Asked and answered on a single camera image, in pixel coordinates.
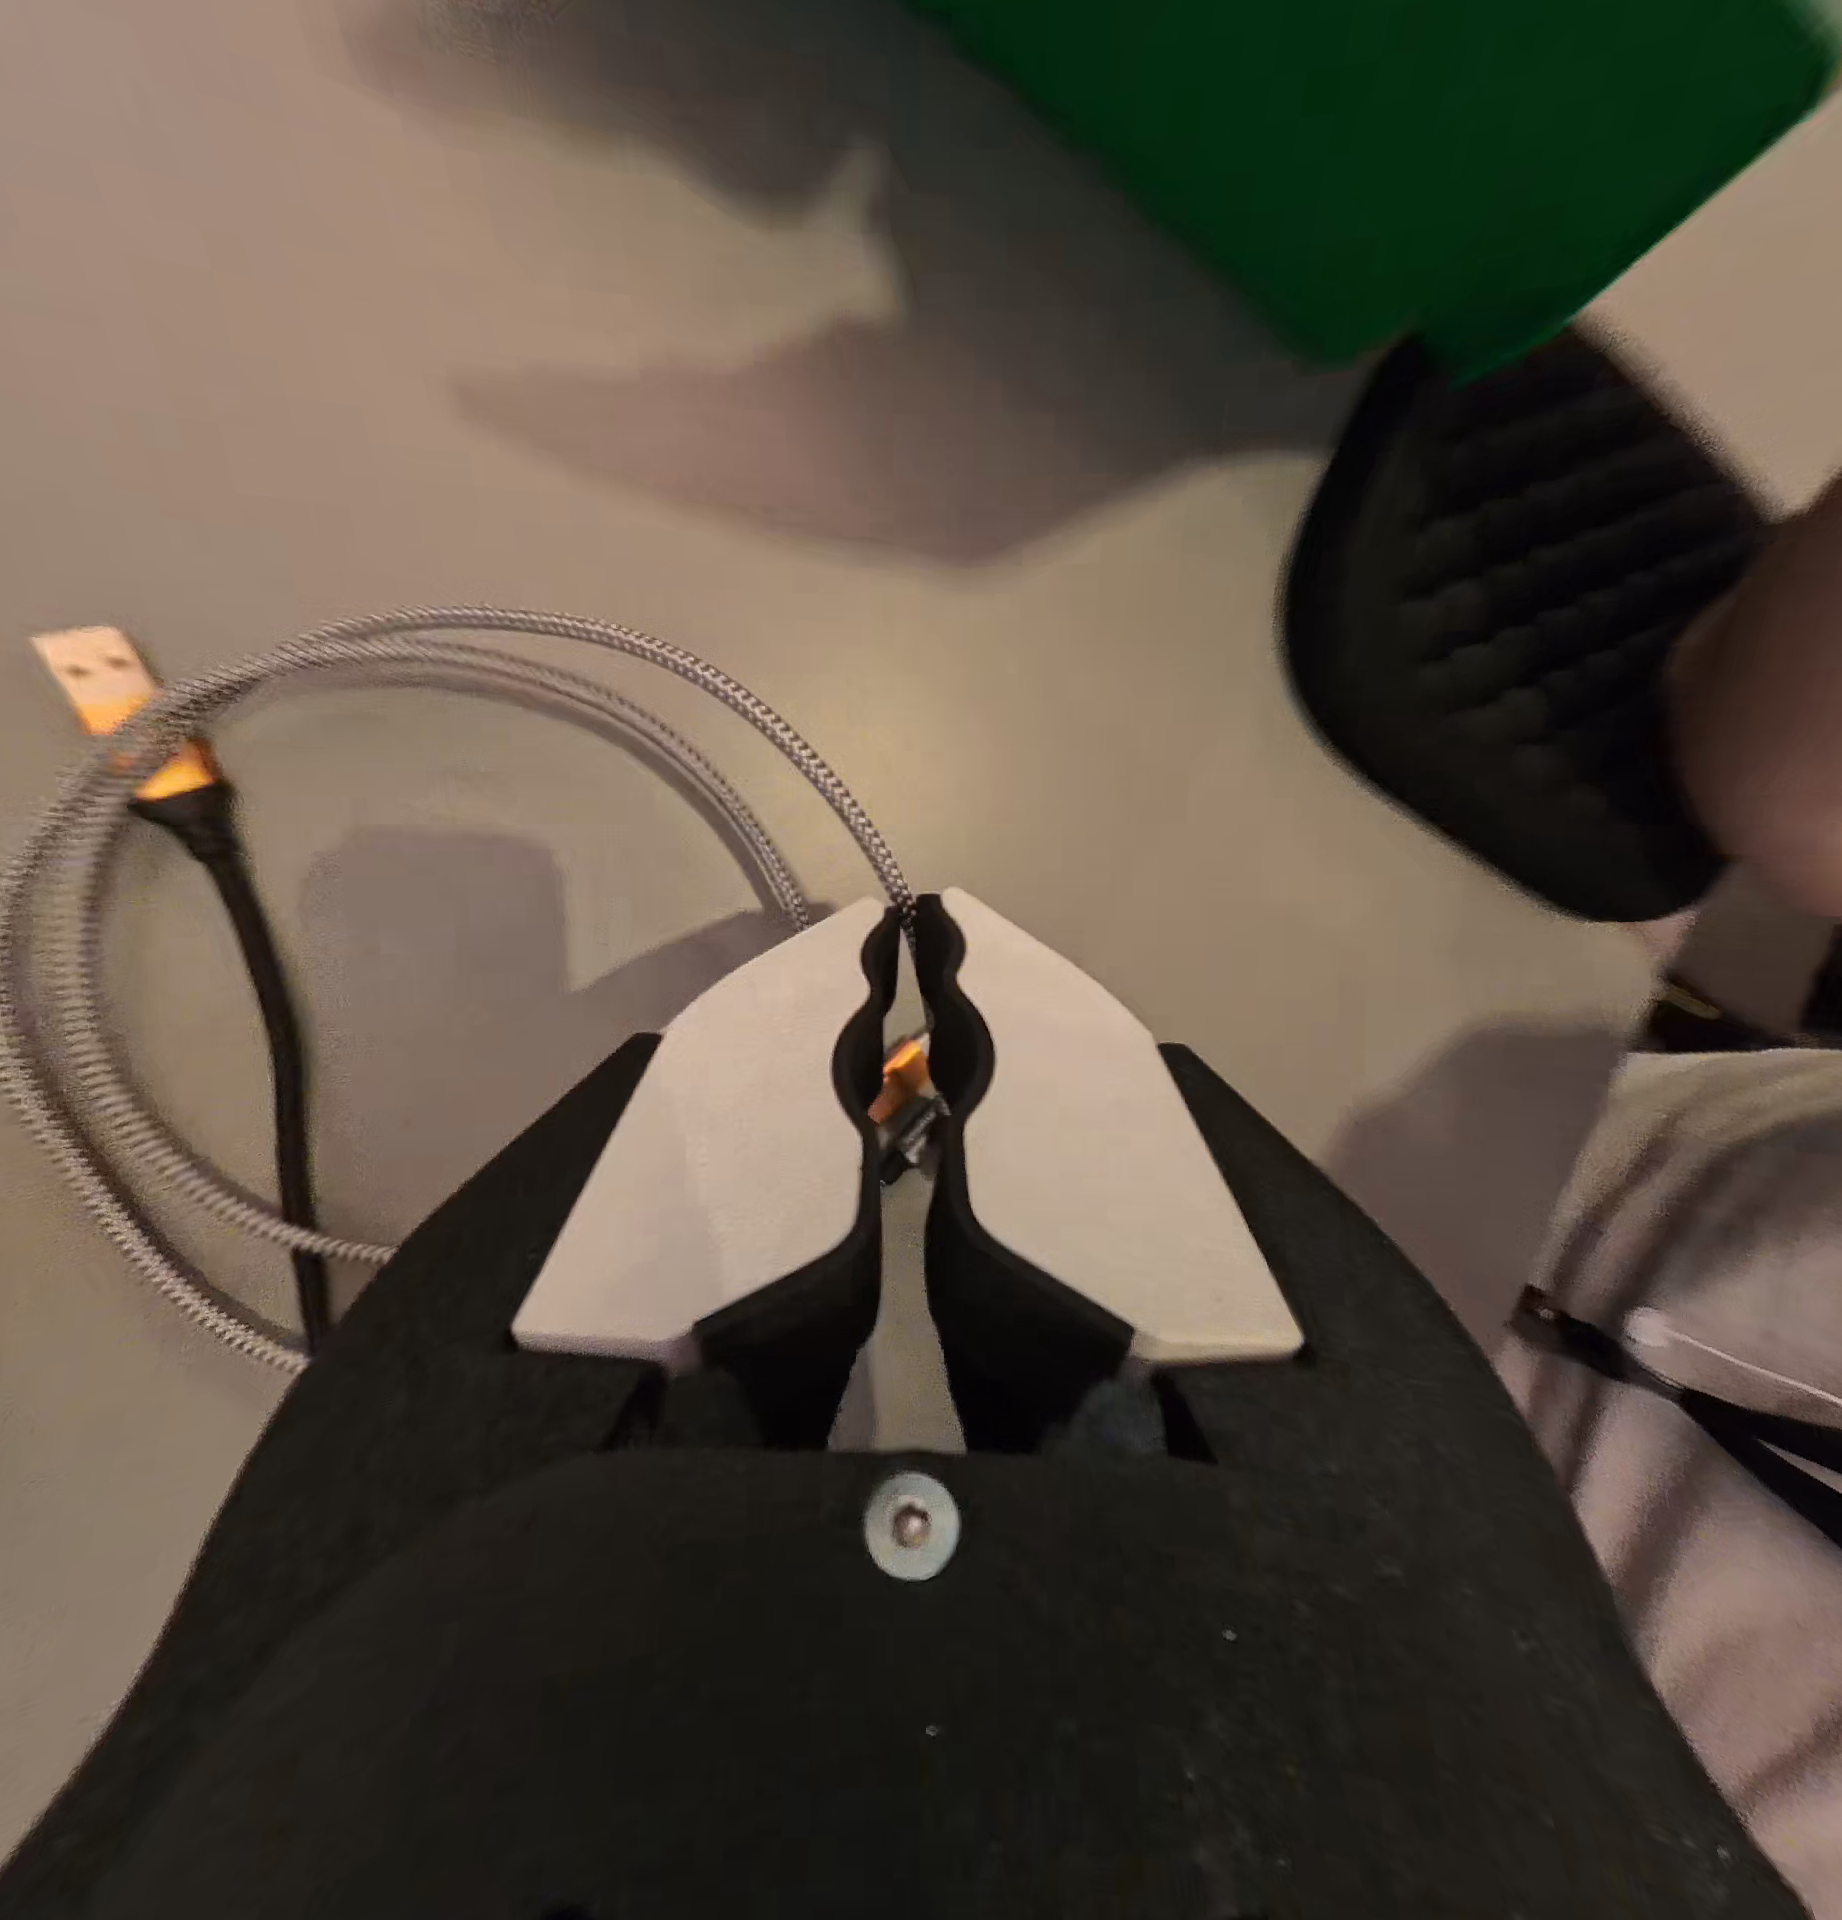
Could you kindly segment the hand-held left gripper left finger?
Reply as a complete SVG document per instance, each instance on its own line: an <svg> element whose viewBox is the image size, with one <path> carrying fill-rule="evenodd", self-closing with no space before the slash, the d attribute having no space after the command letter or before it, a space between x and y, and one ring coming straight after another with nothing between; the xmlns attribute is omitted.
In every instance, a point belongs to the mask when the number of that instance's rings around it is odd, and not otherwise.
<svg viewBox="0 0 1842 1920"><path fill-rule="evenodd" d="M517 1353L745 1392L768 1452L825 1452L881 1325L887 906L704 984L619 1102Z"/></svg>

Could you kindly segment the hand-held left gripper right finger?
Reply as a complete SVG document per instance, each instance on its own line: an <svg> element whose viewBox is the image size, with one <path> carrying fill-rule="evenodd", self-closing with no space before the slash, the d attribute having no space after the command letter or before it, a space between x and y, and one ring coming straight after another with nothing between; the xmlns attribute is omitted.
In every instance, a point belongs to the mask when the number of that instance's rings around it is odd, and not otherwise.
<svg viewBox="0 0 1842 1920"><path fill-rule="evenodd" d="M1152 1041L1092 973L940 892L924 1306L964 1452L1037 1452L1107 1385L1284 1368L1300 1325Z"/></svg>

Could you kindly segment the person's right forearm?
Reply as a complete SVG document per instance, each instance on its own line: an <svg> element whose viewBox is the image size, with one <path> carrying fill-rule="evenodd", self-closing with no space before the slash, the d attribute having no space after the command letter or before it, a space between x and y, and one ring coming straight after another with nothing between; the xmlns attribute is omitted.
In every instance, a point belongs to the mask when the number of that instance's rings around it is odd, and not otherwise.
<svg viewBox="0 0 1842 1920"><path fill-rule="evenodd" d="M1665 763L1731 863L1842 922L1842 472L1672 636Z"/></svg>

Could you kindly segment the person's grey sweatshirt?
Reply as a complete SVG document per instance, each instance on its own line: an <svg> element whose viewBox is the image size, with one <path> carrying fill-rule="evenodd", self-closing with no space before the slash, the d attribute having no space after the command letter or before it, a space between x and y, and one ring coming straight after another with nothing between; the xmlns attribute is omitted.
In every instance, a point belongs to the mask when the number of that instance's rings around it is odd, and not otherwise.
<svg viewBox="0 0 1842 1920"><path fill-rule="evenodd" d="M1812 1025L1638 1055L1538 1284L1665 1385L1842 1427L1842 933ZM1507 1333L1627 1648L1800 1915L1842 1915L1842 1551L1672 1403Z"/></svg>

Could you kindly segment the green plastic bin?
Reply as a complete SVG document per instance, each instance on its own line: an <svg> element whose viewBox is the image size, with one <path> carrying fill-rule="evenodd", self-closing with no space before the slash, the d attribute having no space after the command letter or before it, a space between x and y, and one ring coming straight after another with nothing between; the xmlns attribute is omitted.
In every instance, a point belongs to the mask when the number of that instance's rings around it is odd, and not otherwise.
<svg viewBox="0 0 1842 1920"><path fill-rule="evenodd" d="M1551 344L1842 94L1819 0L915 0L1300 364Z"/></svg>

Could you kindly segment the black drawstring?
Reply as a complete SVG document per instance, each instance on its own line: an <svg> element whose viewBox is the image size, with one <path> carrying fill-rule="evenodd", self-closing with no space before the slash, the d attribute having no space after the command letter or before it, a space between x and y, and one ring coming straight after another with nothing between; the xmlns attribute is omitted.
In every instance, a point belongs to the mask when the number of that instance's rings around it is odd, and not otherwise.
<svg viewBox="0 0 1842 1920"><path fill-rule="evenodd" d="M1778 1511L1795 1511L1823 1551L1842 1551L1842 1427L1665 1385L1622 1333L1563 1311L1547 1288L1520 1288L1507 1325L1568 1368L1594 1368L1601 1385L1672 1403L1716 1452L1731 1452L1731 1468L1742 1468Z"/></svg>

